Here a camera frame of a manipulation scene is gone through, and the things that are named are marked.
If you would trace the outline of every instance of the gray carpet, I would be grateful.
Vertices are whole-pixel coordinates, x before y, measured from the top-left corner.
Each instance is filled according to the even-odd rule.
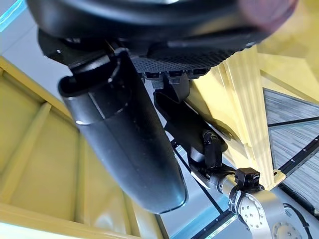
[[[268,124],[319,116],[319,106],[278,92],[264,90]],[[279,168],[319,135],[319,123],[269,129],[275,168]],[[319,209],[319,153],[284,183]]]

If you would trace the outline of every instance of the yellow panel edge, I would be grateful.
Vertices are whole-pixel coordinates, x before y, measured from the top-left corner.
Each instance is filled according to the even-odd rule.
[[[86,239],[138,239],[0,203],[1,222]]]
[[[8,72],[21,84],[29,88],[31,91],[35,92],[37,95],[42,97],[45,101],[49,102],[52,106],[57,108],[67,117],[71,118],[70,112],[66,109],[66,107],[61,101],[59,101],[47,90],[45,90],[35,81],[33,81],[31,78],[29,78],[26,74],[24,74],[21,70],[19,70],[15,65],[7,61],[3,56],[0,56],[0,69],[2,69],[2,71],[0,70],[0,74],[2,74],[3,71]]]

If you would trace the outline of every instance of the yellow wall panel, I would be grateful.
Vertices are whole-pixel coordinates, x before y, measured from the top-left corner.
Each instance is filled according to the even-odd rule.
[[[87,152],[87,207],[90,225],[130,234],[124,195],[90,147]]]
[[[0,76],[0,173],[27,131],[40,103]]]
[[[83,238],[162,239],[154,215],[124,195],[64,105],[3,57],[0,75],[1,221]]]
[[[261,70],[280,87],[318,104],[318,42],[319,1],[299,1],[287,22],[258,45]]]
[[[261,83],[262,83],[262,86],[264,88],[266,88],[266,89],[270,89],[270,90],[273,90],[273,91],[276,91],[276,92],[280,92],[280,93],[288,95],[288,96],[292,96],[292,97],[304,100],[302,97],[292,93],[291,91],[289,91],[286,88],[276,84],[275,82],[267,79],[264,76],[261,77]]]
[[[266,189],[275,187],[257,48],[235,53],[192,88],[187,102],[222,134],[224,156],[260,171]]]
[[[11,203],[72,221],[75,209],[77,147],[77,129],[50,112]]]

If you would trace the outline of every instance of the white ceiling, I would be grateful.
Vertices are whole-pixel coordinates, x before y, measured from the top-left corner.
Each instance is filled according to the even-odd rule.
[[[60,99],[57,82],[71,73],[66,66],[43,56],[37,43],[37,27],[28,9],[0,32],[0,52],[4,58]]]
[[[15,3],[16,0],[1,0],[0,2],[0,16]]]

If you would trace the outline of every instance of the yellow wooden frame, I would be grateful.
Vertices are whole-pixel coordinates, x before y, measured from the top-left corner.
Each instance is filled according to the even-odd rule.
[[[24,172],[30,152],[33,145],[43,127],[43,124],[48,117],[50,110],[53,108],[66,116],[71,120],[71,115],[66,109],[64,104],[55,98],[52,94],[42,88],[39,84],[30,79],[22,71],[9,63],[2,56],[0,57],[0,74],[4,72],[9,73],[15,78],[21,85],[28,88],[39,98],[42,98],[44,103],[40,107],[33,122],[29,126],[20,144],[17,146],[17,150],[14,152],[10,159],[6,170],[2,175],[2,191],[0,193],[0,218],[1,222],[17,225],[21,227],[31,228],[39,231],[46,231],[55,234],[61,234],[77,238],[88,239],[137,239],[141,237],[147,237],[149,233],[152,233],[154,238],[161,239],[161,231],[158,227],[158,223],[154,215],[144,211],[136,204],[134,204],[129,198],[126,198],[126,207],[130,206],[130,210],[127,211],[130,220],[136,221],[136,224],[127,225],[131,228],[132,233],[139,235],[139,237],[130,236],[122,233],[115,233],[106,231],[104,229],[92,227],[87,221],[81,220],[78,216],[80,214],[85,215],[87,212],[87,200],[85,190],[87,188],[86,181],[88,176],[86,175],[87,164],[87,150],[89,145],[82,136],[79,137],[79,176],[81,179],[78,181],[78,200],[76,202],[77,211],[75,212],[75,218],[80,223],[71,222],[64,219],[51,217],[48,215],[24,210],[18,207],[8,205],[11,202],[11,198],[17,188],[19,180]]]
[[[52,106],[61,111],[64,115],[71,118],[70,112],[66,109],[64,104],[50,94],[47,90],[29,78],[25,73],[19,70],[15,65],[8,62],[3,56],[0,56],[0,73],[3,71],[9,72],[17,81],[26,86],[31,91],[35,92],[46,102],[50,103]]]
[[[194,80],[187,101],[221,133],[228,144],[224,156],[235,167],[261,172],[261,183],[268,190],[284,180],[281,172],[274,177],[255,46],[235,53]]]

